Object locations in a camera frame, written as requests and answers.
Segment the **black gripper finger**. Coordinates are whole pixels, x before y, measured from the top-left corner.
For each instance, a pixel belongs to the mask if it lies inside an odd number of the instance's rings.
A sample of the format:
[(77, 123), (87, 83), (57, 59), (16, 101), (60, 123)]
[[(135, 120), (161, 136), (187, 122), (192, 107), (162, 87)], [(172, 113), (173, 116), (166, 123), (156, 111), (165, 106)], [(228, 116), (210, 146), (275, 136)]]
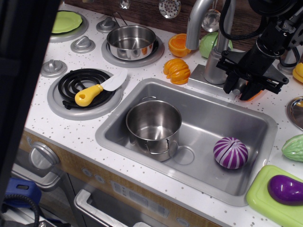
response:
[(256, 96), (260, 91), (264, 89), (264, 86), (260, 83), (247, 82), (240, 96), (240, 100), (248, 101)]
[(234, 71), (227, 73), (227, 78), (223, 87), (225, 93), (229, 94), (234, 89), (238, 83), (239, 78), (240, 77), (238, 74)]

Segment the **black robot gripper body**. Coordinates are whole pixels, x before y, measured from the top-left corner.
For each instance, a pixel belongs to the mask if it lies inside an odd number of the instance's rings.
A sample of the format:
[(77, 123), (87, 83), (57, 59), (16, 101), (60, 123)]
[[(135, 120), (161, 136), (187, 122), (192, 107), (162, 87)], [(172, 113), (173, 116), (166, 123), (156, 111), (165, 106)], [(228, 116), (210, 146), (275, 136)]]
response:
[(289, 83), (289, 79), (273, 66), (284, 52), (284, 48), (274, 50), (257, 39), (248, 52), (223, 51), (216, 66), (226, 74), (234, 71), (247, 82), (260, 83), (263, 90), (277, 94), (283, 85)]

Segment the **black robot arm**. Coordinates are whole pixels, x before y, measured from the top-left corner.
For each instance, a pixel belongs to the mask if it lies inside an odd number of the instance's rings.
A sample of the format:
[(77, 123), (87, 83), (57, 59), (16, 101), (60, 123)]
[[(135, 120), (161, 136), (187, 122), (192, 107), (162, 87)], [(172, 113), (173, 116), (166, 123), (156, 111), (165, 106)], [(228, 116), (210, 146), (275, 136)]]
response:
[(258, 29), (250, 34), (232, 36), (224, 29), (231, 1), (224, 4), (220, 17), (221, 34), (229, 40), (256, 36), (253, 47), (246, 53), (223, 51), (217, 67), (226, 72), (225, 93), (236, 87), (239, 79), (246, 81), (240, 99), (247, 101), (261, 90), (279, 93), (289, 79), (272, 64), (285, 51), (303, 44), (303, 2), (301, 0), (251, 0), (250, 7), (261, 15)]

